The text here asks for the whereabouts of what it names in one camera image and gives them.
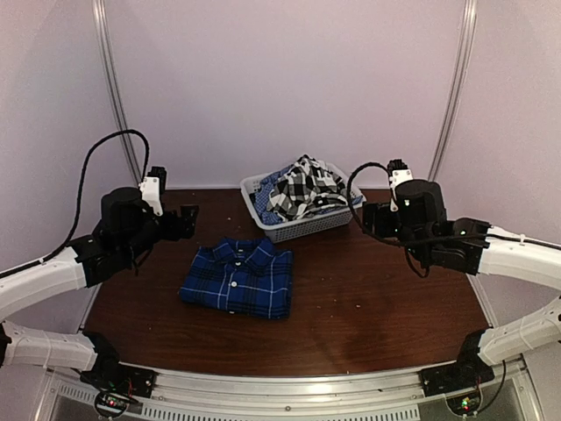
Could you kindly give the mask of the blue plaid shirt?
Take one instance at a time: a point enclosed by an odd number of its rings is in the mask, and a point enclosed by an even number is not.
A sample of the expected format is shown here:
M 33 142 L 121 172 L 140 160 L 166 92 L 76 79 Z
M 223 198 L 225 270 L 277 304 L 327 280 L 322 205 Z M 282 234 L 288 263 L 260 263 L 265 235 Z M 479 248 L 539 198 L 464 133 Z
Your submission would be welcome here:
M 201 246 L 179 289 L 184 303 L 255 318 L 285 319 L 291 311 L 294 253 L 268 238 L 224 238 Z

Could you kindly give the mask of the white plastic laundry basket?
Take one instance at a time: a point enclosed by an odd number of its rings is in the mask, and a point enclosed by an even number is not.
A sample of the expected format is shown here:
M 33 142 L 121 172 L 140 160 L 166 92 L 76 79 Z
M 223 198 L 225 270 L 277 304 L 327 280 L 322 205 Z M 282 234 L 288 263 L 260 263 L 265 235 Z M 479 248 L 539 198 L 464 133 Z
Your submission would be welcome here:
M 312 218 L 304 218 L 277 225 L 265 225 L 259 218 L 250 198 L 250 194 L 258 189 L 260 181 L 265 176 L 265 174 L 262 174 L 246 177 L 240 182 L 239 186 L 245 206 L 254 224 L 262 230 L 273 243 L 277 244 L 292 239 L 298 239 L 307 235 L 348 225 L 351 222 L 351 211 L 349 208 L 343 208 L 342 210 L 335 210 Z

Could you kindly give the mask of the black white checked shirt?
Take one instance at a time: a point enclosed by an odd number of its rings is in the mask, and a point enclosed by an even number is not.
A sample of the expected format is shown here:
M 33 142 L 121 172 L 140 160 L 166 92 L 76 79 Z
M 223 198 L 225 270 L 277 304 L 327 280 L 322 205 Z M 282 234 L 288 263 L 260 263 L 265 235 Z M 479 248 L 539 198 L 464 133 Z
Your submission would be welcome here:
M 304 154 L 273 181 L 266 210 L 281 222 L 311 218 L 348 206 L 343 178 Z

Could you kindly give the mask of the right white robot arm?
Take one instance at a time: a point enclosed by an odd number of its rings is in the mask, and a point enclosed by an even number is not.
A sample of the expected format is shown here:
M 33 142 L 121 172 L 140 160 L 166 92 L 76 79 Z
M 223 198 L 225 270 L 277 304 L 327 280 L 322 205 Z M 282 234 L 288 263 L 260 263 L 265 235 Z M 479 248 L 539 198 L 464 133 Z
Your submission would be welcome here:
M 467 275 L 498 275 L 560 288 L 560 247 L 473 218 L 449 220 L 435 182 L 390 179 L 391 199 L 367 203 L 360 219 L 373 239 L 403 248 L 419 277 L 441 267 Z M 461 388 L 492 377 L 493 366 L 560 340 L 560 300 L 505 325 L 468 334 L 450 380 Z

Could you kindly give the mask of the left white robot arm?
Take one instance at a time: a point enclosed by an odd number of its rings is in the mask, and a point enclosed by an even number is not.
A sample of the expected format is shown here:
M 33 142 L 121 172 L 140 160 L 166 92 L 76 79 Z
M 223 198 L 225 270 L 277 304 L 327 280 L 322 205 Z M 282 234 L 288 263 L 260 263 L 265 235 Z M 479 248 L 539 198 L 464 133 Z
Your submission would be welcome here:
M 101 199 L 101 219 L 90 235 L 71 239 L 52 257 L 1 274 L 1 363 L 65 367 L 91 384 L 118 389 L 126 380 L 116 349 L 101 334 L 26 328 L 9 317 L 68 291 L 89 289 L 125 270 L 136 271 L 161 240 L 189 239 L 199 208 L 165 210 L 160 193 L 119 188 Z

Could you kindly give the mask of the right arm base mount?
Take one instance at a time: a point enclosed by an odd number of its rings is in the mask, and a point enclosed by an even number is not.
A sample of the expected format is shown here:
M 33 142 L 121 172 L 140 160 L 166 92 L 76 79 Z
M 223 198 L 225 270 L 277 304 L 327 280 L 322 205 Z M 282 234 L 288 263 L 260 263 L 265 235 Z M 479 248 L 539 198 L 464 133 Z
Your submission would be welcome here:
M 423 393 L 429 397 L 463 389 L 476 389 L 482 382 L 492 381 L 494 371 L 488 366 L 451 363 L 421 370 L 420 379 Z

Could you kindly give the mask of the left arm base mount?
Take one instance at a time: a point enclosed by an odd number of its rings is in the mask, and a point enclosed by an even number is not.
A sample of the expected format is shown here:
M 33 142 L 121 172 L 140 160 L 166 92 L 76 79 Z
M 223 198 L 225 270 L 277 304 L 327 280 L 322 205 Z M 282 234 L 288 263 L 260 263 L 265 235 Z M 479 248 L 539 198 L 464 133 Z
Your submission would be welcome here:
M 112 369 L 78 371 L 80 380 L 96 389 L 127 397 L 150 398 L 156 380 L 151 369 L 118 364 Z

